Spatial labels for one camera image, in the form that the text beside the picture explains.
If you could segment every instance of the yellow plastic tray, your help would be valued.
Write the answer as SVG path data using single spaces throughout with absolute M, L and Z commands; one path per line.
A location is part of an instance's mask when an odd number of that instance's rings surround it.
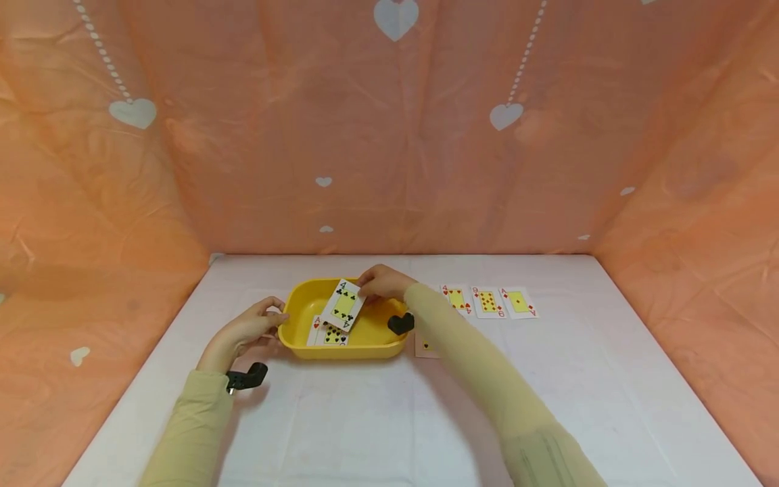
M 403 303 L 388 299 L 364 306 L 349 333 L 349 343 L 340 346 L 308 347 L 308 330 L 314 315 L 321 314 L 340 279 L 312 279 L 292 290 L 285 312 L 289 319 L 279 326 L 279 339 L 292 353 L 306 360 L 357 360 L 389 358 L 403 350 L 408 333 L 397 336 L 387 321 L 406 312 Z

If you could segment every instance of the ace of diamonds card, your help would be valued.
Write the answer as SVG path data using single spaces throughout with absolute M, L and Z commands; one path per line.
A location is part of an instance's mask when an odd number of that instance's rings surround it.
M 538 318 L 538 310 L 525 288 L 500 288 L 500 297 L 511 319 Z

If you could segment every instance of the wrist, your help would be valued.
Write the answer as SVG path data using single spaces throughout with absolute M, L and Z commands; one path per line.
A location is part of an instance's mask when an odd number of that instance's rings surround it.
M 200 372 L 226 374 L 237 357 L 238 348 L 222 341 L 221 337 L 216 335 L 206 346 L 195 369 Z

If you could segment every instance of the white tablecloth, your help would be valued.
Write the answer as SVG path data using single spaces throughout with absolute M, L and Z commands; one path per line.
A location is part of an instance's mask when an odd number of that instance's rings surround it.
M 73 469 L 67 487 L 135 485 L 212 335 L 300 281 L 384 262 L 422 282 L 521 285 L 540 319 L 469 320 L 511 359 L 609 485 L 759 487 L 597 260 L 589 256 L 225 256 L 210 268 Z M 219 485 L 511 485 L 484 415 L 437 360 L 270 367 L 242 391 Z

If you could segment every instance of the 4 of hearts card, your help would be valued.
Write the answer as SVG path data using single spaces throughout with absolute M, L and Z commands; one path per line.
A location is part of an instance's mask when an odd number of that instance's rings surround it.
M 474 314 L 474 300 L 465 284 L 442 284 L 441 294 L 463 316 Z
M 476 316 L 481 319 L 505 319 L 508 317 L 498 288 L 471 287 L 476 304 Z
M 333 295 L 330 296 L 324 311 L 322 311 L 322 319 L 348 333 L 354 325 L 364 301 L 358 296 L 358 291 L 360 288 L 356 285 L 341 279 Z
M 500 288 L 500 297 L 512 319 L 538 318 L 526 288 Z

